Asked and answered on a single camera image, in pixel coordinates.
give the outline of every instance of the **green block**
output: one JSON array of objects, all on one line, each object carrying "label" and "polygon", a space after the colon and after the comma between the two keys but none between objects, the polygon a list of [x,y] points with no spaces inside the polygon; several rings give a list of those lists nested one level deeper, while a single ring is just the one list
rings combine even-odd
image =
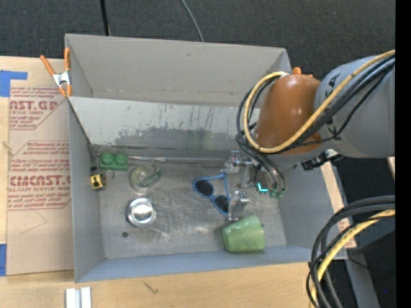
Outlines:
[{"label": "green block", "polygon": [[128,167],[127,155],[124,153],[112,154],[103,153],[100,156],[101,170],[119,170],[126,171]]}]

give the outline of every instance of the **metal bracket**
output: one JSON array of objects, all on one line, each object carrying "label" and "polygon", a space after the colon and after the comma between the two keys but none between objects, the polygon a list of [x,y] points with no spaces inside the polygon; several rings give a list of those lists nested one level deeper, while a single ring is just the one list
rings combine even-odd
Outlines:
[{"label": "metal bracket", "polygon": [[241,217],[245,206],[250,200],[247,198],[247,193],[244,191],[235,191],[231,197],[229,204],[229,221],[237,221]]},{"label": "metal bracket", "polygon": [[65,308],[91,308],[91,288],[66,289],[64,298]]}]

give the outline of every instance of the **black cable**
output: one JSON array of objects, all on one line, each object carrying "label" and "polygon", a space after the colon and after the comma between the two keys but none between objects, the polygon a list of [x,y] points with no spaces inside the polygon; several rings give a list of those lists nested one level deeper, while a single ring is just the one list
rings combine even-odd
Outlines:
[{"label": "black cable", "polygon": [[[271,84],[273,81],[275,81],[277,79],[277,77],[275,78],[271,78],[268,79],[266,81],[264,81],[259,89],[258,94],[256,95],[256,98],[259,97],[259,95],[262,93],[262,91],[269,85]],[[255,150],[253,147],[251,147],[248,143],[248,141],[245,140],[244,138],[244,131],[241,129],[241,112],[243,110],[244,104],[247,100],[247,98],[249,97],[250,93],[252,92],[253,88],[251,88],[246,95],[244,95],[239,107],[238,107],[238,111],[237,111],[237,116],[236,116],[236,127],[237,127],[237,136],[235,136],[236,142],[238,143],[238,146],[250,157],[252,157],[258,164],[260,164],[264,169],[266,169],[266,171],[268,172],[268,174],[270,175],[273,183],[275,184],[275,188],[278,188],[278,181],[275,178],[275,175],[270,172],[271,170],[274,170],[279,177],[281,178],[281,181],[283,182],[283,190],[285,190],[287,188],[287,184],[286,184],[286,179],[284,177],[284,175],[282,174],[282,172],[280,172],[279,168],[274,164],[274,162],[272,162],[271,160],[269,160],[264,154],[262,154],[260,151]],[[254,111],[254,107],[257,103],[258,99],[254,99],[252,106],[250,108],[250,113],[249,113],[249,121],[252,115],[252,112]],[[252,126],[249,126],[249,130],[253,129],[253,127],[255,127],[255,123]]]},{"label": "black cable", "polygon": [[196,22],[196,20],[193,16],[193,14],[191,13],[190,8],[188,8],[188,5],[186,4],[186,2],[184,0],[180,0],[180,1],[183,4],[183,6],[185,7],[185,9],[187,10],[187,13],[189,14],[189,16],[191,17],[191,20],[193,21],[194,26],[197,29],[198,36],[200,37],[201,41],[204,42],[203,34],[201,33],[200,28],[198,27],[198,24],[197,24],[197,22]]},{"label": "black cable", "polygon": [[[393,199],[391,196],[382,196],[380,198],[369,198],[369,199],[364,199],[361,201],[357,201],[352,203],[351,205],[348,205],[344,207],[343,209],[340,209],[324,226],[324,228],[321,230],[320,234],[317,236],[314,245],[313,245],[313,251],[311,254],[311,261],[315,261],[315,256],[317,254],[317,251],[319,249],[320,243],[323,245],[323,241],[326,242],[326,238],[328,235],[329,230],[331,229],[332,226],[334,226],[336,223],[338,223],[341,219],[346,218],[347,216],[352,216],[357,213],[364,213],[364,208],[368,208],[367,211],[376,211],[376,210],[385,210],[386,208],[390,206],[382,206],[383,203],[392,203]],[[376,209],[375,205],[379,204],[380,206],[378,209]],[[324,298],[324,293],[322,292],[321,289],[319,289],[319,296],[321,298]]]},{"label": "black cable", "polygon": [[[395,209],[395,196],[380,196],[376,198],[367,198],[367,199],[363,199],[363,200],[351,203],[350,205],[347,205],[346,207],[340,209],[338,212],[336,212],[333,215],[333,217],[330,218],[330,220],[323,227],[323,229],[320,231],[317,238],[315,239],[312,253],[311,253],[311,262],[314,263],[317,261],[318,263],[321,257],[323,257],[325,253],[327,252],[327,247],[328,246],[332,247],[332,243],[334,243],[335,241],[332,241],[331,244],[326,246],[328,232],[341,219],[344,219],[348,216],[363,214],[365,212],[376,212],[379,210],[387,210],[387,209]],[[320,244],[322,248],[321,250],[322,253],[316,258]],[[315,283],[315,286],[318,288],[317,292],[319,294],[319,298],[327,304],[328,301],[325,298],[324,292],[319,286],[318,275],[316,273],[315,267],[313,267],[313,270],[312,272],[310,272],[310,275],[312,275],[311,277],[313,278],[313,282]]]},{"label": "black cable", "polygon": [[[318,307],[317,303],[314,301],[312,295],[311,295],[311,291],[310,291],[310,278],[314,283],[314,286],[316,287],[317,293],[319,295],[319,301],[321,301],[322,303],[324,303],[324,305],[326,305],[326,307],[331,307],[330,303],[328,302],[328,299],[325,297],[325,294],[321,288],[321,284],[318,278],[318,273],[317,273],[317,268],[320,264],[320,262],[325,258],[325,256],[329,253],[330,249],[332,249],[334,247],[334,245],[344,236],[347,234],[348,231],[350,231],[351,229],[353,229],[354,227],[356,227],[359,223],[361,223],[362,221],[367,221],[367,220],[380,220],[380,219],[385,219],[385,218],[391,218],[390,216],[381,216],[381,217],[377,217],[377,218],[368,218],[368,219],[364,219],[361,221],[357,221],[356,223],[348,226],[347,228],[345,228],[343,231],[341,231],[320,253],[320,255],[318,255],[315,259],[312,259],[310,262],[310,270],[306,279],[306,289],[308,292],[308,296],[310,298],[310,301],[312,302],[312,304],[315,307]],[[329,289],[330,289],[330,293],[331,293],[331,297],[335,300],[338,301],[339,304],[342,306],[340,300],[338,299],[337,293],[335,292],[335,289],[333,288],[333,284],[331,282],[331,280],[329,280],[329,283],[327,284]]]},{"label": "black cable", "polygon": [[104,24],[104,33],[106,36],[110,36],[110,28],[109,28],[109,19],[107,18],[107,12],[105,9],[105,1],[100,0],[100,8],[101,8],[101,14],[103,16],[103,24]]}]

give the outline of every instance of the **sunglasses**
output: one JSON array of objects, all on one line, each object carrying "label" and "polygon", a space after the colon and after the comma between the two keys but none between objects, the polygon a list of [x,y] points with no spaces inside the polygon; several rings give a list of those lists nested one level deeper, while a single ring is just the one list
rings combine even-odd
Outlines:
[{"label": "sunglasses", "polygon": [[[210,183],[210,180],[222,179],[224,180],[225,195],[214,195],[214,187]],[[217,176],[201,177],[194,179],[193,181],[194,191],[204,198],[209,198],[214,207],[223,215],[228,215],[230,196],[227,189],[227,176],[225,173],[221,173]]]}]

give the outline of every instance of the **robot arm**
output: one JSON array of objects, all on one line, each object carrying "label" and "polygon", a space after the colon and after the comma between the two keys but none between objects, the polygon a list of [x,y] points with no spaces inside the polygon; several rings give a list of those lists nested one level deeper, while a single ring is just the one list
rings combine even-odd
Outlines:
[{"label": "robot arm", "polygon": [[[250,124],[267,87],[258,121]],[[395,51],[341,65],[322,81],[299,69],[269,74],[240,104],[237,142],[267,171],[272,189],[281,195],[286,190],[283,171],[296,164],[312,169],[336,154],[393,156],[394,95]]]}]

